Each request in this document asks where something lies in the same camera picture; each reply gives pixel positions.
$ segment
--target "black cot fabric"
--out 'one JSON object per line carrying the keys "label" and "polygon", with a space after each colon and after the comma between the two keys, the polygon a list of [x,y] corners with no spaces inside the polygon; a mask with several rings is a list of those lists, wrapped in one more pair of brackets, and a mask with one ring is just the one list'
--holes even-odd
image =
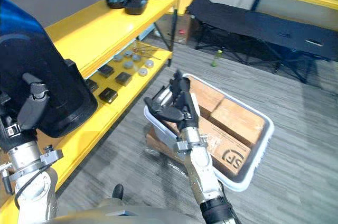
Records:
{"label": "black cot fabric", "polygon": [[210,0],[194,0],[187,10],[221,30],[338,61],[338,32]]}

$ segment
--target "sf logo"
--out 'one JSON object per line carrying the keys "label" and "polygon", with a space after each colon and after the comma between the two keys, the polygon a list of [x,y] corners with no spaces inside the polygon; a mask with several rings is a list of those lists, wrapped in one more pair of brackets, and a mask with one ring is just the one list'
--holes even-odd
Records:
{"label": "sf logo", "polygon": [[235,169],[238,169],[242,165],[244,157],[235,150],[226,150],[222,159],[232,165]]}

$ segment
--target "white plastic basket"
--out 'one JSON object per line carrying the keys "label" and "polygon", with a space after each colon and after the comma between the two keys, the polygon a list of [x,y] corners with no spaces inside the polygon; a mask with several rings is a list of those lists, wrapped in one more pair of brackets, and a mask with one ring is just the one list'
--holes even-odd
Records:
{"label": "white plastic basket", "polygon": [[[240,100],[237,100],[236,98],[232,97],[231,95],[215,88],[214,86],[210,85],[209,83],[199,79],[198,77],[192,75],[192,74],[184,74],[184,77],[193,77],[194,79],[210,86],[211,88],[215,89],[216,91],[222,93],[227,99],[236,102],[238,105],[242,106],[243,108],[251,111],[252,113],[256,114],[257,116],[261,117],[265,121],[264,128],[262,130],[262,133],[260,135],[259,140],[257,141],[256,145],[251,149],[251,152],[240,170],[239,174],[234,178],[229,178],[225,174],[221,173],[219,170],[214,168],[215,175],[217,178],[230,190],[233,191],[244,191],[248,188],[251,179],[254,175],[255,169],[260,163],[260,160],[262,159],[265,149],[268,145],[269,139],[271,138],[275,127],[274,123],[271,121],[269,117],[262,114],[261,112],[251,108],[250,106],[246,105],[245,103],[241,102]],[[171,132],[165,125],[163,125],[158,119],[156,119],[148,110],[148,107],[144,107],[144,115],[145,117],[154,125],[156,136],[161,139],[162,142],[164,142],[168,147],[173,149],[173,145],[176,143],[177,136]]]}

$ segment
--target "metal washer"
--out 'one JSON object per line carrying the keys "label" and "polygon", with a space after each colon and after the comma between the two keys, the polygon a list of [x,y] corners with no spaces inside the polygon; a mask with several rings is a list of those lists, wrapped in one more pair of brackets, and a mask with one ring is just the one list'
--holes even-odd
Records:
{"label": "metal washer", "polygon": [[131,58],[132,55],[133,55],[133,52],[132,52],[132,51],[126,51],[126,52],[125,52],[125,57],[126,57],[126,58]]}
{"label": "metal washer", "polygon": [[120,54],[115,55],[112,60],[115,62],[121,62],[123,57]]}
{"label": "metal washer", "polygon": [[123,67],[124,67],[125,69],[130,69],[130,68],[133,67],[133,65],[134,65],[134,63],[133,63],[132,61],[128,61],[128,62],[125,62],[125,63],[123,64]]}
{"label": "metal washer", "polygon": [[142,68],[139,69],[138,74],[140,76],[147,76],[148,70],[146,68],[142,67]]}
{"label": "metal washer", "polygon": [[137,54],[134,54],[133,57],[132,57],[132,60],[134,62],[140,62],[141,61],[141,56],[137,55]]}
{"label": "metal washer", "polygon": [[153,67],[154,67],[154,61],[148,59],[148,60],[144,63],[144,66],[145,66],[146,68],[153,68]]}

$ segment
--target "cardboard box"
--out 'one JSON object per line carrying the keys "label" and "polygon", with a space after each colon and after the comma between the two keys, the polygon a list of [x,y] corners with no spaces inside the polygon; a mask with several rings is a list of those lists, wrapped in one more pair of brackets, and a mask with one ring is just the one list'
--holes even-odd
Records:
{"label": "cardboard box", "polygon": [[[175,123],[166,124],[173,132],[179,133]],[[250,154],[250,148],[203,117],[199,119],[199,131],[208,136],[208,152],[212,156],[213,166],[224,174],[230,172],[231,175],[237,175]],[[165,154],[176,160],[178,158]]]}
{"label": "cardboard box", "polygon": [[183,160],[178,157],[177,152],[173,152],[166,144],[164,144],[156,137],[153,126],[150,128],[148,134],[146,135],[146,143],[153,149],[183,164]]}
{"label": "cardboard box", "polygon": [[224,95],[192,77],[188,78],[190,79],[190,92],[196,94],[201,116],[208,119],[210,114],[224,99]]}
{"label": "cardboard box", "polygon": [[249,147],[256,144],[265,124],[264,119],[228,99],[211,113],[209,121]]}
{"label": "cardboard box", "polygon": [[[170,40],[171,27],[172,27],[172,14],[163,15],[156,23],[164,37]],[[180,44],[186,44],[190,36],[190,15],[183,14],[177,16],[177,25],[175,32],[175,42]]]}

